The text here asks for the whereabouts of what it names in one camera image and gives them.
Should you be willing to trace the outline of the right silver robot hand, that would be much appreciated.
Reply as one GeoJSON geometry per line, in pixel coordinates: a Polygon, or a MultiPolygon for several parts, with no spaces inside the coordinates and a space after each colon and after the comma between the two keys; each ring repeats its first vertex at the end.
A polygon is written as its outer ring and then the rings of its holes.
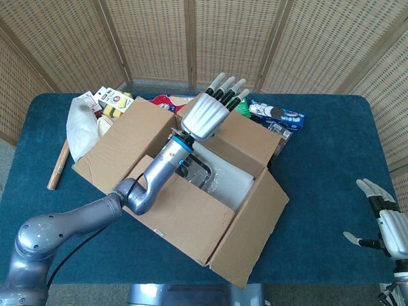
{"type": "Polygon", "coordinates": [[[358,238],[343,232],[344,237],[354,245],[382,250],[392,260],[407,259],[407,214],[403,213],[392,195],[369,179],[358,179],[357,186],[369,200],[379,227],[376,240],[358,238]]]}

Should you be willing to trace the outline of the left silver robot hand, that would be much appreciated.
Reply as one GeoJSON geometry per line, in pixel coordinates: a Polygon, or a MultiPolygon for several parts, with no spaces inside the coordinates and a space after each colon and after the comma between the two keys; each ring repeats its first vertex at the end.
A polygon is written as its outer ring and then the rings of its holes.
{"type": "Polygon", "coordinates": [[[248,96],[244,89],[245,78],[225,78],[219,73],[208,85],[205,92],[195,100],[181,121],[181,135],[192,142],[204,142],[226,120],[228,115],[248,96]]]}

